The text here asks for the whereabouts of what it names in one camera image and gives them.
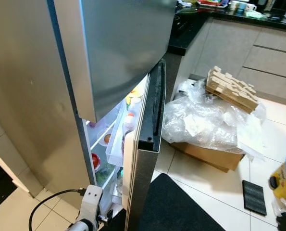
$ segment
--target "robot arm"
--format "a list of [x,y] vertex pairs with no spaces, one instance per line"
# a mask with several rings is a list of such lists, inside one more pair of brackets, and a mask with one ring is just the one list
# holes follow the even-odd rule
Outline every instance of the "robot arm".
[[96,231],[98,222],[108,223],[112,219],[112,211],[108,217],[99,215],[99,203],[102,197],[102,188],[89,185],[83,196],[79,216],[67,231]]

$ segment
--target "stainless steel refrigerator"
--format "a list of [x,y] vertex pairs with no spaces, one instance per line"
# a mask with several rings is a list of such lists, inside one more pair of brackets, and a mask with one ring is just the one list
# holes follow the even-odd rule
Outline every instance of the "stainless steel refrigerator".
[[[126,230],[135,230],[160,148],[174,7],[175,0],[0,0],[1,125],[44,187],[102,187],[101,214],[123,207]],[[123,141],[134,88],[141,107]]]

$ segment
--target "kitchen counter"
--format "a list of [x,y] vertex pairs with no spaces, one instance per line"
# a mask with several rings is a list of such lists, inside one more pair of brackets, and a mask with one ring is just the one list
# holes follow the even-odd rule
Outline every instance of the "kitchen counter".
[[286,19],[282,15],[256,19],[246,17],[245,13],[231,11],[229,7],[218,9],[194,5],[191,8],[183,8],[176,14],[167,52],[185,55],[193,39],[209,17],[286,31]]

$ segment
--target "freezer door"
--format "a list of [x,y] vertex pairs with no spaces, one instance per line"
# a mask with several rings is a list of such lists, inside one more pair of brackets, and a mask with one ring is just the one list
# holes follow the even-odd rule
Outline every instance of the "freezer door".
[[127,202],[123,201],[123,206],[127,205],[125,230],[128,231],[137,228],[157,162],[162,136],[165,92],[165,60],[161,60],[150,72],[143,115],[134,137],[129,197]]
[[98,122],[163,57],[176,0],[54,0],[81,118]]

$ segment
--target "cup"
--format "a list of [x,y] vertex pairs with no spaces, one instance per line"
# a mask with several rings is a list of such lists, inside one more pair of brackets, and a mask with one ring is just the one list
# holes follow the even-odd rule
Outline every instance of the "cup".
[[245,8],[245,11],[255,11],[257,9],[257,6],[251,3],[247,3],[247,6]]
[[246,6],[247,6],[247,4],[245,2],[240,2],[238,5],[238,10],[243,11],[243,10],[245,10]]
[[238,8],[239,3],[240,3],[239,1],[231,1],[230,9],[234,11],[236,8]]

